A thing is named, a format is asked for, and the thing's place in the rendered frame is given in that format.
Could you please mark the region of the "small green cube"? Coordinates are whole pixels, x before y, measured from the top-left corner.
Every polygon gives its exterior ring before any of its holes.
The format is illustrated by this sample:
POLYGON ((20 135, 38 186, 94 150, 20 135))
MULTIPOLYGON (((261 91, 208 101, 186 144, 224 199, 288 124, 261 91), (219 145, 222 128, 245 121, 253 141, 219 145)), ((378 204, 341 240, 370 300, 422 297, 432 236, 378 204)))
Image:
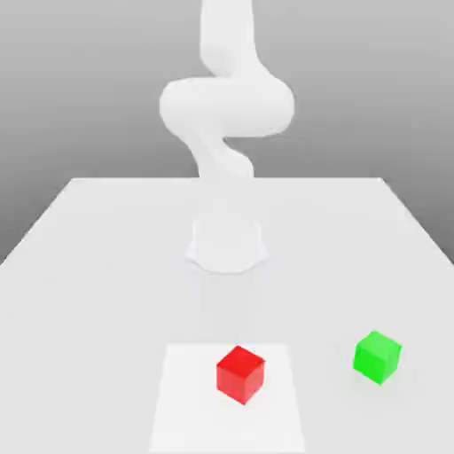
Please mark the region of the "small green cube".
POLYGON ((371 331, 356 344, 353 369, 382 385, 397 369, 403 345, 371 331))

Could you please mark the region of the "small red cube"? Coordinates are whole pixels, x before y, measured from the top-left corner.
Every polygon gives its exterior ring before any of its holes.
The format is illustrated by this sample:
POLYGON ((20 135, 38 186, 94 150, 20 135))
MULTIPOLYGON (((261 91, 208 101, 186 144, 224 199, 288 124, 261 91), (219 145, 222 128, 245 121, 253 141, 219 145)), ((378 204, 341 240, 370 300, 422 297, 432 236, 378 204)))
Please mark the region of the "small red cube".
POLYGON ((216 388, 237 403, 246 405, 264 383, 265 360, 235 346, 216 365, 216 388))

